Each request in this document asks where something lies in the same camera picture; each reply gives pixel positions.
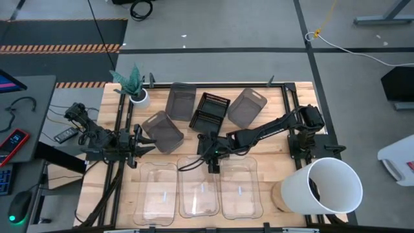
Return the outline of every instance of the white plant pot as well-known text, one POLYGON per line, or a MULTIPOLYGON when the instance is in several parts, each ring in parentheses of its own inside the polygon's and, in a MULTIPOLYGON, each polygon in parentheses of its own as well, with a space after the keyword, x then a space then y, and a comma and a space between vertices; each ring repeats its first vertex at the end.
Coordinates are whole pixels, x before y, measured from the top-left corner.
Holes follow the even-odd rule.
POLYGON ((147 90, 144 88, 142 89, 141 94, 144 94, 145 97, 139 101, 133 100, 131 96, 129 96, 129 100, 134 104, 134 107, 139 109, 144 109, 149 106, 149 94, 147 90))

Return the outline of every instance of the gray floor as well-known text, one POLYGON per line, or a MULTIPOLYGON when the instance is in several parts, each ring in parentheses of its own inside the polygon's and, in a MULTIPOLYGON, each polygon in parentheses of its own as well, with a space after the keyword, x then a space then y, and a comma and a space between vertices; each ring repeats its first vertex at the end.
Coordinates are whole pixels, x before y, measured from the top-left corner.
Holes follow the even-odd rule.
MULTIPOLYGON (((17 2, 6 0, 6 7, 0 7, 0 19, 10 17, 17 2)), ((332 2, 300 1, 309 30, 322 24, 332 2)), ((383 14, 393 2, 339 1, 322 36, 343 47, 414 47, 413 24, 373 27, 352 24, 356 16, 383 14)), ((127 9, 114 6, 111 1, 91 0, 91 3, 96 17, 129 17, 127 9)), ((414 14, 414 3, 403 13, 414 14)), ((91 13, 84 0, 27 0, 17 18, 90 19, 91 13)), ((304 47, 290 0, 158 0, 149 19, 140 23, 128 21, 124 43, 123 49, 304 47)), ((320 40, 312 45, 327 47, 320 40)), ((413 53, 372 55, 390 63, 414 62, 413 53)), ((397 185, 376 159, 380 148, 412 134, 414 126, 414 112, 396 112, 386 101, 380 79, 391 68, 350 54, 315 57, 339 143, 347 146, 343 159, 356 170, 364 186, 364 200, 356 211, 359 224, 414 228, 411 220, 414 187, 397 185)), ((142 74, 152 72, 158 82, 267 81, 272 75, 275 81, 313 81, 307 55, 300 53, 121 54, 116 70, 127 75, 133 63, 142 74)), ((81 101, 89 107, 98 107, 101 96, 101 89, 56 90, 52 102, 70 105, 81 101)), ((49 116, 63 120, 52 113, 49 116)), ((47 122, 44 132, 54 135, 65 128, 47 122)), ((32 227, 30 231, 71 227, 77 194, 70 195, 74 197, 47 200, 42 216, 59 218, 54 217, 53 225, 32 227), (72 204, 57 210, 53 203, 58 200, 72 204)))

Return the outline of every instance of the wooden table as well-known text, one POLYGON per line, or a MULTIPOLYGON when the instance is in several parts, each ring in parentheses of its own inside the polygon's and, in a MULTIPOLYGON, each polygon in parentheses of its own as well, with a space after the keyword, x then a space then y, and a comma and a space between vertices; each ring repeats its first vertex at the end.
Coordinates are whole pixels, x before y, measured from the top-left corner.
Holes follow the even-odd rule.
MULTIPOLYGON (((120 95, 115 93, 113 89, 119 89, 117 83, 109 83, 105 86, 101 108, 98 116, 98 124, 107 129, 113 129, 116 111, 118 108, 120 95)), ((268 100, 265 108, 260 112, 256 119, 250 125, 255 128, 267 122, 281 117, 285 114, 283 97, 280 88, 253 88, 268 100)), ((300 105, 311 104, 317 106, 316 93, 312 82, 296 82, 296 89, 300 105)), ((194 109, 199 103, 200 97, 204 92, 215 94, 230 99, 232 102, 241 93, 243 88, 198 88, 194 109)), ((142 124, 149 117, 158 111, 165 110, 168 99, 169 89, 148 89, 151 98, 151 105, 147 109, 134 109, 132 123, 142 124)), ((125 99, 124 115, 122 117, 121 128, 125 126, 126 109, 129 99, 125 99)), ((293 101, 289 95, 290 108, 293 109, 293 101)), ((157 149, 144 155, 141 159, 137 159, 138 168, 131 169, 125 166, 124 176, 122 180, 122 190, 118 209, 118 218, 116 222, 117 228, 147 228, 138 226, 133 222, 135 213, 136 200, 138 195, 138 186, 140 180, 140 166, 145 162, 171 162, 176 164, 178 159, 195 155, 197 151, 199 133, 194 132, 188 127, 189 122, 173 121, 174 124, 184 133, 184 143, 176 149, 171 155, 162 155, 157 149)), ((239 128, 225 118, 220 135, 227 132, 238 130, 239 128)), ((221 210, 215 216, 183 218, 179 214, 179 195, 177 189, 175 219, 173 223, 166 228, 205 228, 205 227, 263 227, 263 223, 269 222, 271 227, 303 227, 306 225, 305 219, 301 214, 280 212, 270 199, 270 189, 276 181, 283 180, 296 171, 294 161, 289 155, 289 145, 287 143, 288 131, 269 137, 260 141, 256 147, 253 147, 249 157, 255 158, 257 161, 257 176, 259 179, 259 189, 261 203, 263 206, 263 215, 258 219, 243 220, 227 220, 223 217, 221 210)), ((96 206, 102 196, 104 188, 104 180, 107 166, 100 162, 92 168, 83 180, 82 191, 78 204, 78 217, 85 219, 96 206)), ((109 223, 112 202, 107 205, 107 214, 105 224, 109 223)))

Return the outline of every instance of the desk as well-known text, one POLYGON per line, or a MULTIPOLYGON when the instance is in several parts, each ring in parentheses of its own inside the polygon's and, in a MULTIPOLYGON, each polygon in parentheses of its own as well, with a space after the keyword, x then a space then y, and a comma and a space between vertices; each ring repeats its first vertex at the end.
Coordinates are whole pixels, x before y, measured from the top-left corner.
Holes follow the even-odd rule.
MULTIPOLYGON (((234 101, 241 93, 244 87, 249 85, 256 86, 258 93, 267 98, 268 102, 265 108, 256 117, 250 128, 258 127, 262 124, 270 122, 277 117, 281 117, 286 113, 283 101, 283 93, 281 88, 266 88, 265 84, 256 85, 254 83, 225 83, 227 86, 220 88, 197 88, 197 96, 194 103, 194 109, 197 107, 203 92, 216 94, 218 96, 228 98, 234 101)), ((300 105, 311 104, 317 106, 318 102, 316 94, 311 82, 296 82, 297 95, 300 105)), ((115 124, 116 112, 118 110, 118 102, 120 95, 115 93, 113 89, 119 89, 117 83, 107 84, 105 86, 100 113, 98 116, 98 124, 104 128, 113 129, 115 124)), ((147 89, 151 98, 151 105, 147 109, 134 109, 132 115, 133 124, 141 124, 156 112, 165 110, 168 99, 168 88, 147 89)), ((294 108, 292 96, 288 95, 290 109, 294 108)), ((127 109, 129 99, 125 99, 124 109, 127 109)), ((122 115, 121 127, 125 125, 127 113, 122 115)), ((117 228, 148 228, 148 226, 138 226, 133 223, 133 214, 135 212, 136 199, 139 186, 139 168, 145 162, 172 162, 177 163, 178 159, 194 155, 197 151, 199 133, 194 132, 188 127, 189 122, 173 121, 174 124, 184 133, 184 143, 176 149, 171 155, 162 155, 158 150, 153 150, 144 155, 141 159, 137 159, 138 168, 131 169, 125 166, 124 176, 122 179, 122 189, 119 199, 118 217, 116 219, 117 228)), ((225 118, 220 135, 227 132, 238 130, 239 128, 225 118)), ((263 216, 258 219, 248 220, 227 220, 223 217, 221 211, 210 217, 183 218, 179 214, 179 196, 176 198, 175 219, 168 227, 157 228, 252 228, 263 227, 263 223, 269 222, 271 227, 302 227, 305 226, 305 218, 300 214, 282 213, 274 205, 270 199, 270 189, 274 182, 283 180, 286 176, 296 171, 294 161, 289 155, 289 145, 287 143, 288 131, 269 137, 259 142, 253 147, 247 156, 255 158, 257 161, 259 189, 261 194, 261 203, 263 206, 263 216)), ((78 204, 78 217, 85 219, 93 210, 97 202, 102 196, 106 173, 106 165, 100 162, 91 169, 83 180, 80 200, 78 204)), ((109 212, 112 209, 112 202, 107 205, 107 214, 105 216, 105 224, 109 224, 109 212)))
MULTIPOLYGON (((69 161, 74 161, 73 157, 66 153, 39 142, 40 133, 54 92, 56 77, 26 76, 17 77, 16 79, 25 84, 27 90, 0 94, 0 119, 2 120, 0 122, 0 128, 3 129, 8 125, 11 116, 4 109, 14 100, 23 96, 31 96, 36 99, 37 105, 36 110, 32 112, 32 102, 30 100, 21 100, 16 103, 14 105, 16 108, 16 118, 12 123, 12 128, 7 132, 0 133, 1 142, 16 128, 20 128, 30 134, 29 140, 9 161, 14 166, 14 182, 11 186, 12 193, 10 195, 0 196, 1 232, 7 233, 26 232, 28 225, 36 222, 39 214, 38 204, 40 195, 38 188, 33 186, 41 182, 45 159, 52 162, 57 161, 58 164, 64 163, 66 161, 65 158, 68 158, 69 161), (7 214, 10 203, 17 193, 28 190, 30 187, 33 187, 31 189, 32 199, 28 208, 27 218, 22 224, 13 225, 9 222, 7 214)), ((82 166, 83 172, 85 171, 85 165, 82 160, 77 159, 74 163, 82 166)))

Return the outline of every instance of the white cylindrical container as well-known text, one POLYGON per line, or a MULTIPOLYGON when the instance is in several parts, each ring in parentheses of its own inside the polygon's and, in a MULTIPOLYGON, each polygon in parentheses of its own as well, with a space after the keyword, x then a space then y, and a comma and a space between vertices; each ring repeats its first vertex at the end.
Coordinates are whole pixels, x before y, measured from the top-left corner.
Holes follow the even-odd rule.
POLYGON ((149 106, 149 94, 144 88, 142 88, 141 95, 139 97, 129 96, 129 100, 134 103, 134 107, 139 109, 144 109, 149 106))
POLYGON ((300 214, 346 214, 362 200, 362 185, 355 171, 339 159, 323 158, 287 177, 281 184, 286 206, 300 214), (318 201, 309 186, 312 179, 320 194, 318 201))

